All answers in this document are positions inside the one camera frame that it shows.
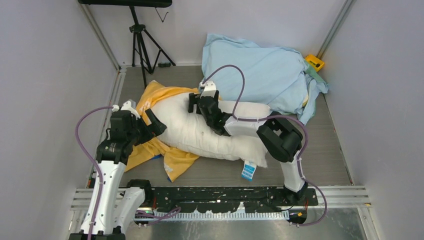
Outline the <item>white pillow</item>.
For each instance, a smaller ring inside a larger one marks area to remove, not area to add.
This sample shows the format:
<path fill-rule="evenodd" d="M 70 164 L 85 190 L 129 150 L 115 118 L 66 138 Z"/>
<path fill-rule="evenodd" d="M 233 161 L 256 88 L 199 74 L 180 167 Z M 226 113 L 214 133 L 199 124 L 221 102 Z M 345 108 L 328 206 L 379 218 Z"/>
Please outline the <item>white pillow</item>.
<path fill-rule="evenodd" d="M 188 107 L 187 92 L 162 99 L 151 106 L 155 116 L 167 127 L 157 140 L 169 147 L 163 157 L 164 169 L 171 182 L 186 172 L 199 157 L 243 160 L 267 168 L 267 150 L 256 134 L 218 135 L 207 126 L 202 115 L 189 113 Z"/>

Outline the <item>orange pillowcase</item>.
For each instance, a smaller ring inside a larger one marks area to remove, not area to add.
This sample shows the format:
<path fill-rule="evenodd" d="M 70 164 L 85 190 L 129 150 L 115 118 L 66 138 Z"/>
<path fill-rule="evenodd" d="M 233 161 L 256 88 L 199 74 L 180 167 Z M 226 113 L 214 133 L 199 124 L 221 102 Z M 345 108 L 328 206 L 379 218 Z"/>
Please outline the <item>orange pillowcase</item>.
<path fill-rule="evenodd" d="M 198 94 L 199 90 L 196 88 L 168 86 L 158 83 L 153 80 L 148 83 L 144 92 L 142 93 L 137 105 L 136 110 L 143 120 L 147 120 L 145 110 L 154 106 L 161 100 L 176 96 L 182 93 L 195 93 Z M 160 141 L 158 138 L 139 144 L 133 147 L 133 151 L 128 158 L 125 172 L 151 160 L 155 156 L 163 156 L 164 169 L 167 174 L 168 180 L 174 182 L 180 175 L 191 167 L 194 162 L 200 158 L 199 155 L 186 152 L 176 147 L 168 146 Z"/>

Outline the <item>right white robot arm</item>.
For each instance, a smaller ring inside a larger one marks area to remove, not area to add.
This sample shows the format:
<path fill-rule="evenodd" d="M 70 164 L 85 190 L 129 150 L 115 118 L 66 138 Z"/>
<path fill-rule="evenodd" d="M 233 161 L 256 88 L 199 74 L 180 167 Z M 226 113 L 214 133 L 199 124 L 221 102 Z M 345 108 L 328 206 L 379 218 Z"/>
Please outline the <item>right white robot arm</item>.
<path fill-rule="evenodd" d="M 234 117 L 219 108 L 218 96 L 188 96 L 188 112 L 202 115 L 205 123 L 219 136 L 249 136 L 259 138 L 268 153 L 279 161 L 283 176 L 283 193 L 288 203 L 299 205 L 309 186 L 302 170 L 302 134 L 286 116 L 272 111 L 264 118 Z"/>

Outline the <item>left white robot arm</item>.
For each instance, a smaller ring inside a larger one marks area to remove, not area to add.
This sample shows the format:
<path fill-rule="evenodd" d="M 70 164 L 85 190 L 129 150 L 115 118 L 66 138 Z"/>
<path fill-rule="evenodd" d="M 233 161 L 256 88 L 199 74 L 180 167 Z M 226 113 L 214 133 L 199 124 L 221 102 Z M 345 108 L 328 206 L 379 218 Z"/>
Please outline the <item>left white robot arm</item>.
<path fill-rule="evenodd" d="M 163 134 L 167 127 L 151 109 L 145 111 L 147 120 L 129 107 L 111 109 L 106 137 L 98 145 L 96 157 L 89 157 L 96 180 L 88 211 L 79 232 L 70 234 L 71 240 L 124 240 L 138 207 L 148 207 L 154 199 L 150 182 L 136 179 L 129 182 L 123 200 L 116 202 L 133 147 Z"/>

